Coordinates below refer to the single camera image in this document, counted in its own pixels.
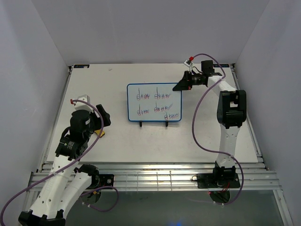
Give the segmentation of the yellow bone-shaped eraser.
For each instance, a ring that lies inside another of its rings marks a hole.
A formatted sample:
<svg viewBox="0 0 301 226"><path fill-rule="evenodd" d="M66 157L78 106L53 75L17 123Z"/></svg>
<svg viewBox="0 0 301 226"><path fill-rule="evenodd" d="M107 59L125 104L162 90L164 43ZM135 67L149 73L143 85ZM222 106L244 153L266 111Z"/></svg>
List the yellow bone-shaped eraser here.
<svg viewBox="0 0 301 226"><path fill-rule="evenodd" d="M95 130L94 131L94 134L96 135L96 136L99 136L99 137L103 137L104 135L105 135L105 131L103 131L103 130Z"/></svg>

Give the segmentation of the blue framed whiteboard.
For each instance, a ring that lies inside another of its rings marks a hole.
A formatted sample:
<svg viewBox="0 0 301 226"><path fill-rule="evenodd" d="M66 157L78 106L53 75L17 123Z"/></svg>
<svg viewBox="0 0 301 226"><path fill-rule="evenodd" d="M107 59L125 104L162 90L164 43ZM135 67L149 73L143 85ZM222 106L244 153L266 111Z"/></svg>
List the blue framed whiteboard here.
<svg viewBox="0 0 301 226"><path fill-rule="evenodd" d="M130 83L127 85L129 121L175 121L182 119L182 92L175 83Z"/></svg>

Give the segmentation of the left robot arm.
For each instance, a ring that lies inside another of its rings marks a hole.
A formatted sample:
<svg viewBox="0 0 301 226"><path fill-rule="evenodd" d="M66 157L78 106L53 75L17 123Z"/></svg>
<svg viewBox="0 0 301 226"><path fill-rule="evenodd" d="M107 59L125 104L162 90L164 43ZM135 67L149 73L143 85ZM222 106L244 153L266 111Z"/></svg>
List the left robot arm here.
<svg viewBox="0 0 301 226"><path fill-rule="evenodd" d="M20 213L23 226L63 226L67 215L82 194L99 185L100 177L93 165L77 167L80 157L90 149L94 132L110 126L110 115L101 104L93 107L83 100L74 104L70 125L62 132L52 169L36 201L28 211Z"/></svg>

